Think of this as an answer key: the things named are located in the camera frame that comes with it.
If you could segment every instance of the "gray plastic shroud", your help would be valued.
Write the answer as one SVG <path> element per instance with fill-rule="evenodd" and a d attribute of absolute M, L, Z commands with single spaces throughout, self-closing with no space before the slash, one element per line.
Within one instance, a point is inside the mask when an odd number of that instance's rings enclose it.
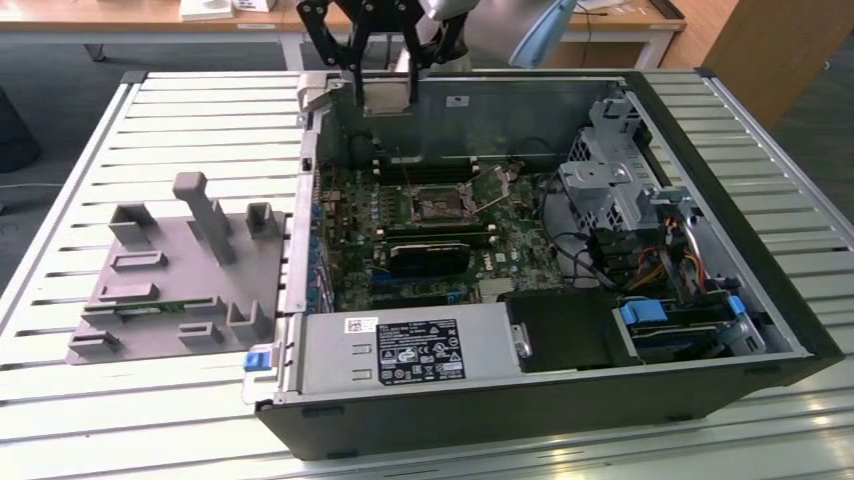
<path fill-rule="evenodd" d="M 175 178 L 193 217 L 117 207 L 70 364 L 245 351 L 273 340 L 286 216 L 269 203 L 226 215 L 206 185 L 201 172 Z"/>

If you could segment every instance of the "motherboard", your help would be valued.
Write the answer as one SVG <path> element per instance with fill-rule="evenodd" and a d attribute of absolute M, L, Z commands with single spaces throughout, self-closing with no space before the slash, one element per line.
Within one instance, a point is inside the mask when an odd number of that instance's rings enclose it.
<path fill-rule="evenodd" d="M 323 169 L 335 311 L 489 303 L 562 286 L 540 179 L 510 161 Z"/>

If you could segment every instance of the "circuit board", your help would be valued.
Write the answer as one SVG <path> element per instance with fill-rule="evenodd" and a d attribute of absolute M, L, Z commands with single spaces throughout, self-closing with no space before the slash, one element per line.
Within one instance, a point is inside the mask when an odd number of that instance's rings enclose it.
<path fill-rule="evenodd" d="M 470 184 L 381 185 L 370 171 L 323 171 L 335 311 L 485 303 L 497 301 L 502 293 L 565 285 L 536 217 L 534 175 L 514 176 L 512 183 L 502 184 L 496 180 L 497 169 L 508 167 L 502 162 L 482 165 L 485 173 Z M 462 215 L 455 201 L 472 201 L 470 212 L 481 210 Z M 489 245 L 473 248 L 465 273 L 393 277 L 378 256 L 385 244 L 378 230 L 422 228 L 418 239 L 441 242 L 443 236 L 433 233 L 434 227 L 470 224 L 488 226 L 492 233 Z M 472 235 L 486 238 L 482 232 Z"/>

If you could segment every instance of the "barcode sticker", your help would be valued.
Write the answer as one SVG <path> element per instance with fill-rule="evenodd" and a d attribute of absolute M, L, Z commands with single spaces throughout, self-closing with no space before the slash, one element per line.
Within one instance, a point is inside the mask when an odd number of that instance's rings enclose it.
<path fill-rule="evenodd" d="M 377 332 L 377 322 L 379 317 L 353 317 L 345 319 L 345 333 L 374 333 Z"/>

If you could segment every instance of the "side panel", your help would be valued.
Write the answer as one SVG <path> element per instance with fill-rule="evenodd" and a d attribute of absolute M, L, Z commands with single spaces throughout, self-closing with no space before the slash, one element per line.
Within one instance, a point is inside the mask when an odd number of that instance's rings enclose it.
<path fill-rule="evenodd" d="M 298 458 L 323 460 L 702 418 L 778 384 L 806 363 L 351 402 L 262 404 L 255 413 Z"/>

